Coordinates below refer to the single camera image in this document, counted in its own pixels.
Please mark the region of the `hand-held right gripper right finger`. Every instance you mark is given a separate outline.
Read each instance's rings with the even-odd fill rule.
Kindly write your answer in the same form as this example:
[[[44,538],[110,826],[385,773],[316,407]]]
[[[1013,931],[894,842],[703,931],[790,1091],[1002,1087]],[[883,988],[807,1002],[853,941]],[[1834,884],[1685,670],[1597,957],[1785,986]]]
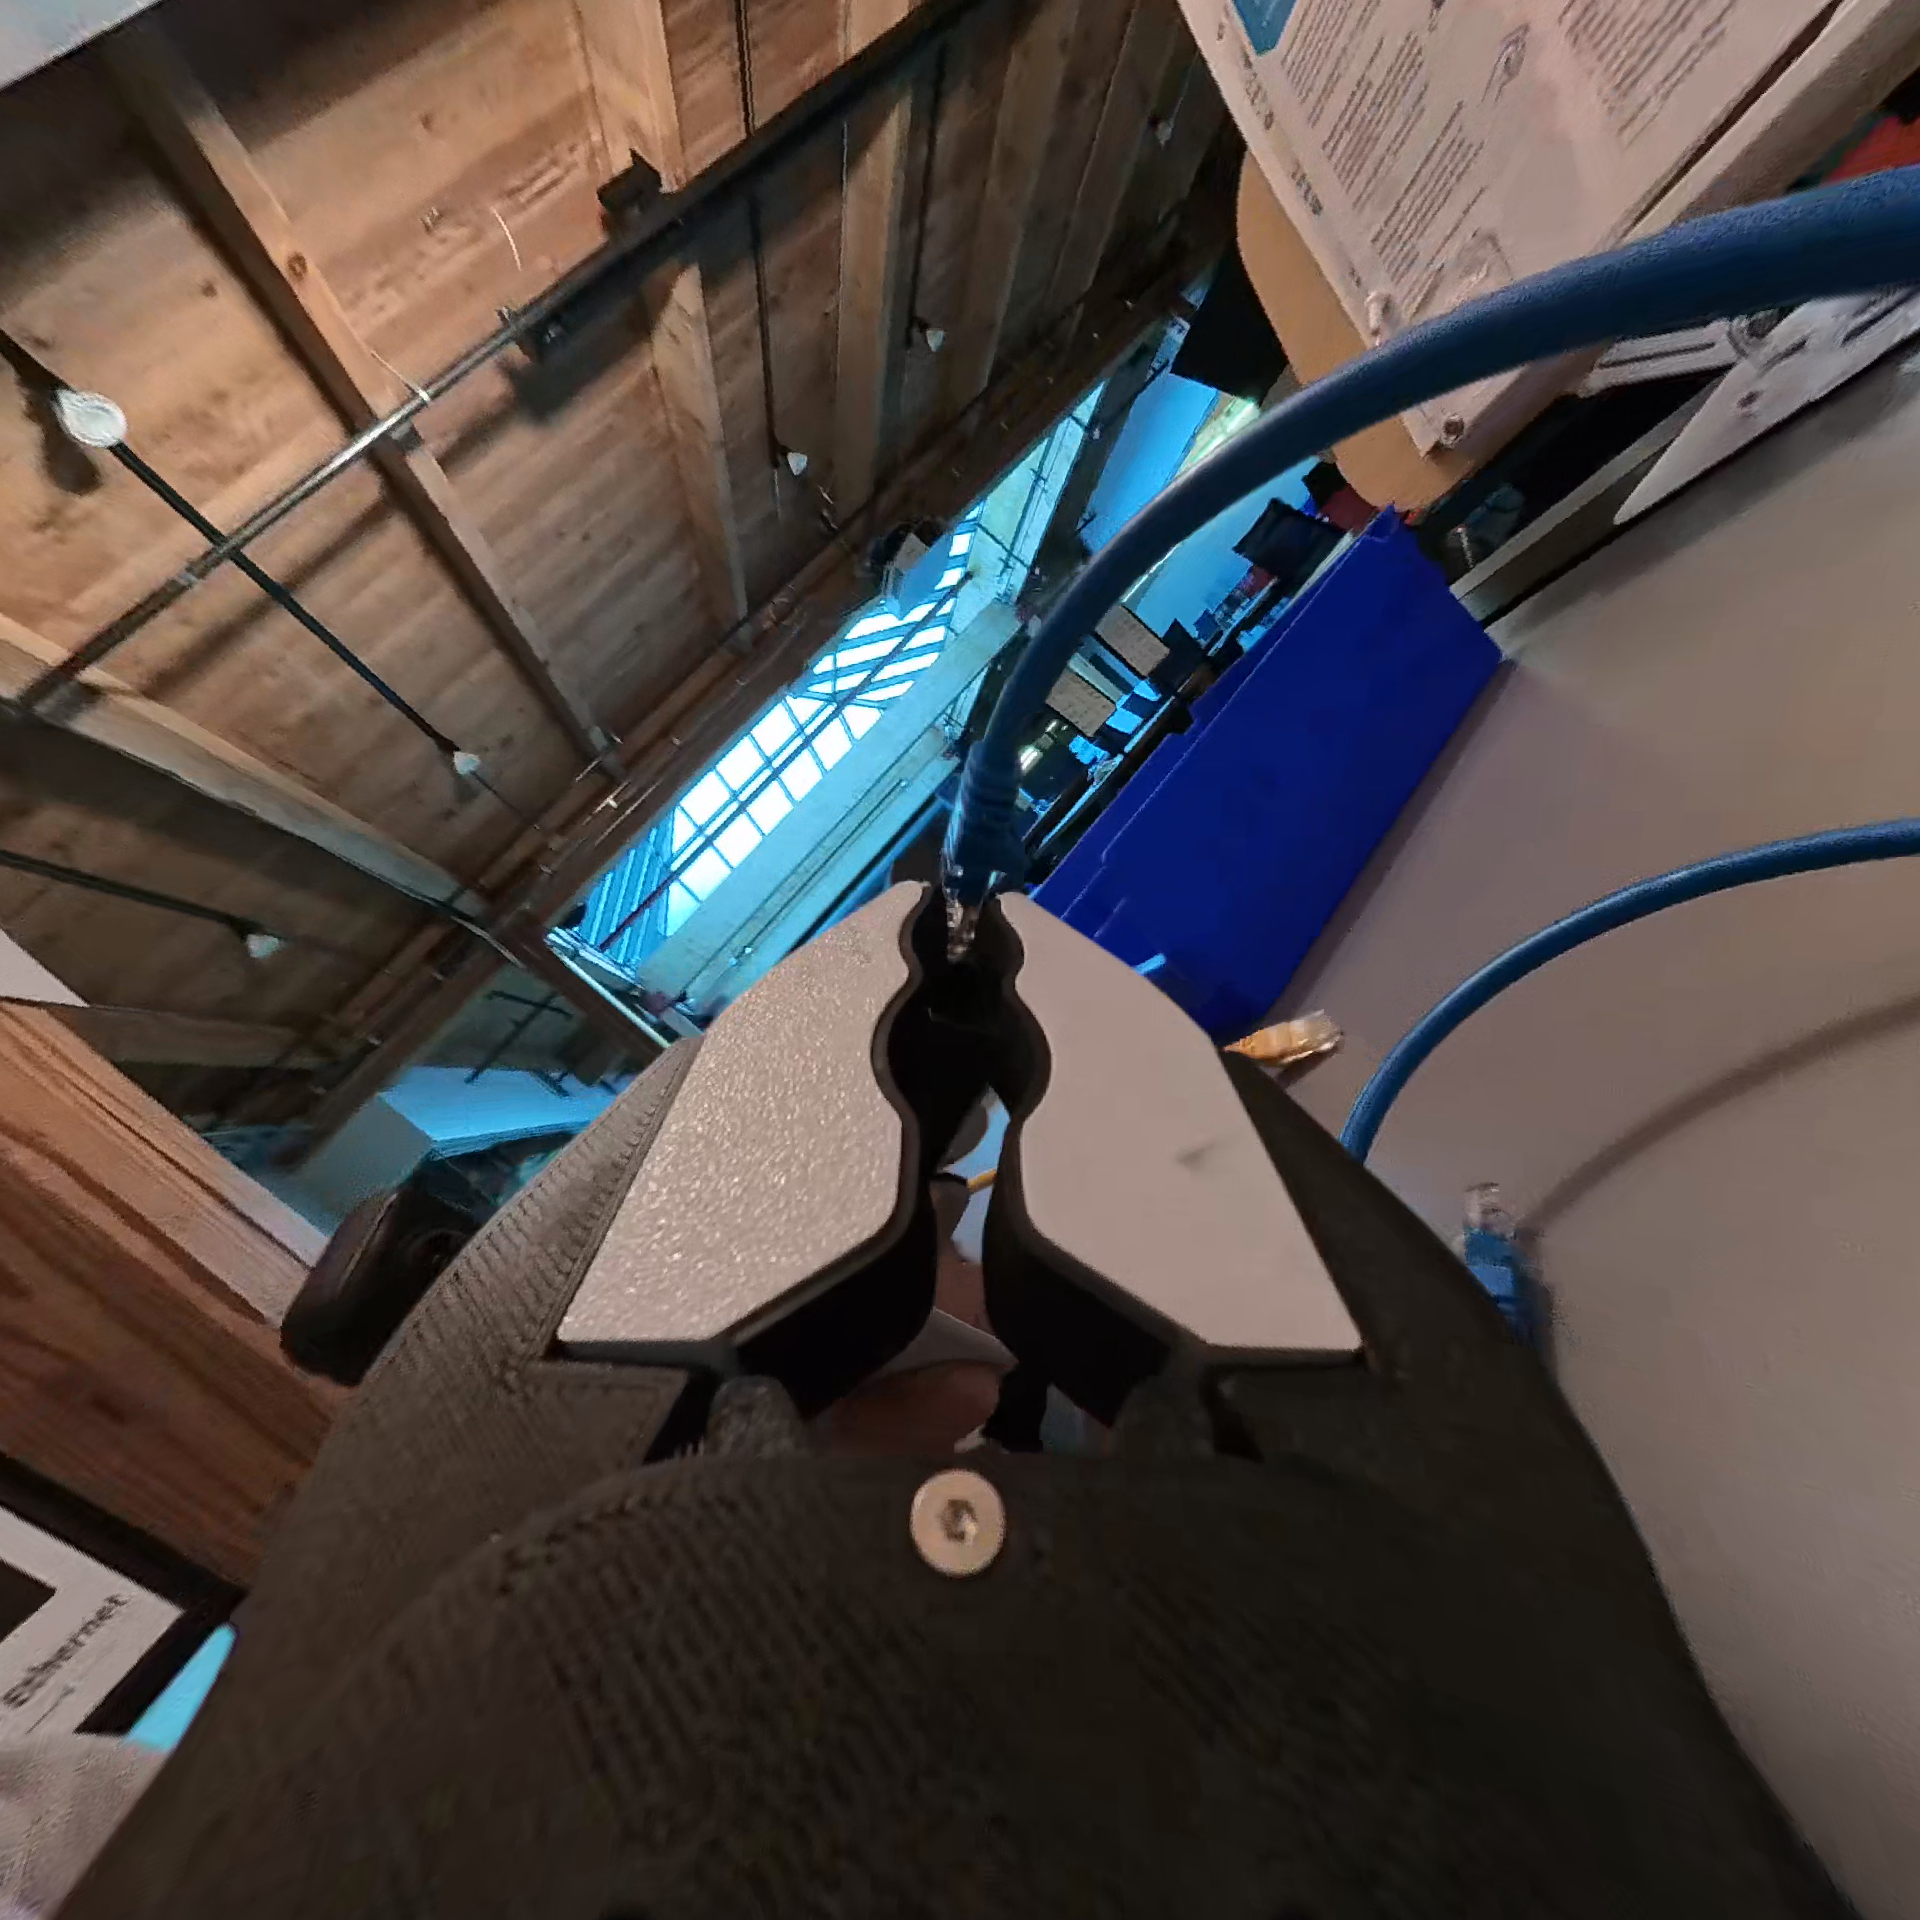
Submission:
[[[980,1310],[1013,1359],[1097,1424],[1168,1368],[1354,1364],[1354,1310],[1218,1044],[1028,894],[994,931],[1013,1119]]]

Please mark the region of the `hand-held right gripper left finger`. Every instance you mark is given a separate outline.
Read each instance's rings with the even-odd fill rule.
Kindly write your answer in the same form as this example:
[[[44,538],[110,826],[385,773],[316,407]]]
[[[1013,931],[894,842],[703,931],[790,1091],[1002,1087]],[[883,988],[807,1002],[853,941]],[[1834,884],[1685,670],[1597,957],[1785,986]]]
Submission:
[[[914,1342],[935,1226],[889,1033],[924,912],[924,884],[883,888],[703,1026],[559,1359],[776,1374],[828,1409]]]

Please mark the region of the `grey desk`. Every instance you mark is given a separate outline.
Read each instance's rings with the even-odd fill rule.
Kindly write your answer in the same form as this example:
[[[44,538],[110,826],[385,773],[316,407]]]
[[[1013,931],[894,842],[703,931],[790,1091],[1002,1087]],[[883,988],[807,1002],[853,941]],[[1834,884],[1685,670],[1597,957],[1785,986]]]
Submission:
[[[1920,792],[1920,372],[1857,372],[1489,624],[1506,670],[1283,1011],[1374,1055],[1487,957],[1661,870]],[[1550,1374],[1691,1645],[1857,1912],[1914,1912],[1920,1062],[1914,858],[1612,931],[1487,1002],[1367,1165],[1489,1183]]]

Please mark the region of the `large grid window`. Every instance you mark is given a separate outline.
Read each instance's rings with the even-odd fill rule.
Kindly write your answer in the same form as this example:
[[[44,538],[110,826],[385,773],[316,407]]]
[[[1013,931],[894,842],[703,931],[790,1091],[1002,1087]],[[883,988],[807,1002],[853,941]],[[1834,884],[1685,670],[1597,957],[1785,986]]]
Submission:
[[[616,870],[564,915],[564,936],[641,970],[776,826],[849,765],[849,750],[941,665],[953,632],[1020,596],[1047,482],[1035,462],[1002,474],[946,538],[924,596],[875,602],[780,695],[681,800],[616,853]]]

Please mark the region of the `blue storage bin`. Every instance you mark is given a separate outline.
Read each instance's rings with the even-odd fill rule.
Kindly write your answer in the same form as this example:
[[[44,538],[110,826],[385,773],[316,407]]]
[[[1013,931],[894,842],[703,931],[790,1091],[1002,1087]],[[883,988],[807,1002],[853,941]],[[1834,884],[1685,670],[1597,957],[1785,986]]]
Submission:
[[[1498,645],[1386,510],[1143,750],[1035,900],[1211,1044],[1255,1033],[1489,670]]]

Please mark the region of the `wooden clipboard board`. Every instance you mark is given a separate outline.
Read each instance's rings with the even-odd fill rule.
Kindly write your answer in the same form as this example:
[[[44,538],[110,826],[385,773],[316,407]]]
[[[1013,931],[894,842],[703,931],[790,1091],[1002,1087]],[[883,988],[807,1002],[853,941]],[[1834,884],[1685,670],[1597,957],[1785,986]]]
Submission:
[[[1292,217],[1270,188],[1264,160],[1243,154],[1235,185],[1235,251],[1255,287],[1264,318],[1277,325],[1292,387],[1365,358],[1365,330],[1341,309],[1338,287],[1309,255]],[[1487,465],[1529,420],[1597,372],[1600,348],[1498,372],[1487,397],[1443,395],[1432,414],[1389,414],[1365,433],[1341,433],[1332,455],[1354,492],[1389,510],[1423,510],[1475,465]]]

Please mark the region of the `white document stand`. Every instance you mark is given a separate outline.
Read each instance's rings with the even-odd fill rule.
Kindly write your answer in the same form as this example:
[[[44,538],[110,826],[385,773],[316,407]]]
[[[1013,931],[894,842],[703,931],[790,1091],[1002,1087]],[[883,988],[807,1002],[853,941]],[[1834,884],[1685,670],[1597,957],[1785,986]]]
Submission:
[[[1532,474],[1532,455],[1521,455],[1521,465],[1489,482],[1489,538],[1529,529],[1547,510],[1582,510],[1588,492],[1623,529],[1914,348],[1914,330],[1920,287],[1623,338],[1571,387],[1582,414],[1600,397],[1612,420],[1645,414],[1657,397],[1677,407],[1571,486]]]

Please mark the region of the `laminated instruction sheet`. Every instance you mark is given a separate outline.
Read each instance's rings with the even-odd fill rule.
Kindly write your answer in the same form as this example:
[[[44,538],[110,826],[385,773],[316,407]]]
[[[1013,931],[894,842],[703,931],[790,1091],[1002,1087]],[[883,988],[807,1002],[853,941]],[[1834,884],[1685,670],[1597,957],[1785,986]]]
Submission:
[[[1811,40],[1816,0],[1186,0],[1211,91],[1354,318],[1588,255]]]

